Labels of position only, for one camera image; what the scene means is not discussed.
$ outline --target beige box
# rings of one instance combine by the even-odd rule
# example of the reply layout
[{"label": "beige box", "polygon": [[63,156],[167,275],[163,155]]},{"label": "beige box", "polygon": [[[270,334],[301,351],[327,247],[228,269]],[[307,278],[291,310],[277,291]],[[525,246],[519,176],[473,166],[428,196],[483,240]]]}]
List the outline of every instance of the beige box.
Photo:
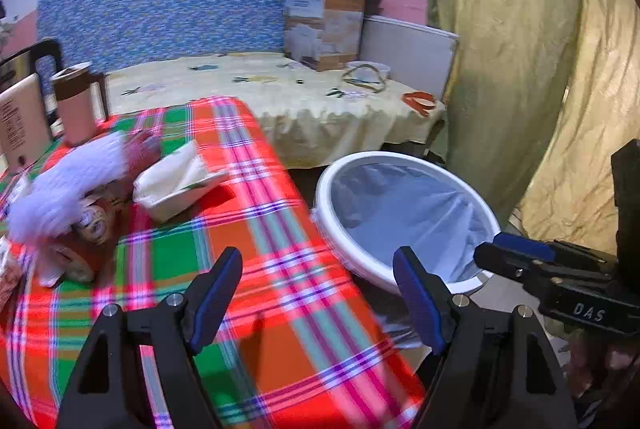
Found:
[{"label": "beige box", "polygon": [[285,0],[284,53],[314,70],[358,58],[365,0]]}]

